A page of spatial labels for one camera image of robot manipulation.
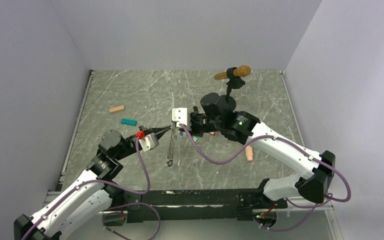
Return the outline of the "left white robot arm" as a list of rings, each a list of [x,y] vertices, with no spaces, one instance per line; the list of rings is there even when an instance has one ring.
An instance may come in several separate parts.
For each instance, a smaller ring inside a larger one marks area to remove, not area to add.
[[[141,151],[153,150],[161,137],[170,130],[165,127],[139,127],[139,132],[127,138],[115,129],[106,131],[98,150],[80,176],[59,196],[41,210],[28,216],[20,215],[14,221],[16,240],[59,240],[93,215],[106,209],[117,210],[124,203],[125,192],[145,195],[151,183],[147,171],[145,190],[133,190],[113,181],[123,169],[120,160]]]

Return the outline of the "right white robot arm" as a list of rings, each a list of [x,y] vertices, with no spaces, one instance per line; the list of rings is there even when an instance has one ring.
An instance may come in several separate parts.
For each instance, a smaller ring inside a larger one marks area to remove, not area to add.
[[[236,101],[229,95],[208,93],[192,112],[186,107],[173,108],[171,120],[187,136],[201,137],[205,133],[219,132],[229,141],[244,147],[257,148],[294,170],[294,174],[278,179],[263,180],[256,193],[256,203],[268,208],[275,201],[302,197],[314,204],[322,204],[335,176],[335,155],[330,151],[319,153],[307,149],[277,133],[258,117],[236,111]]]

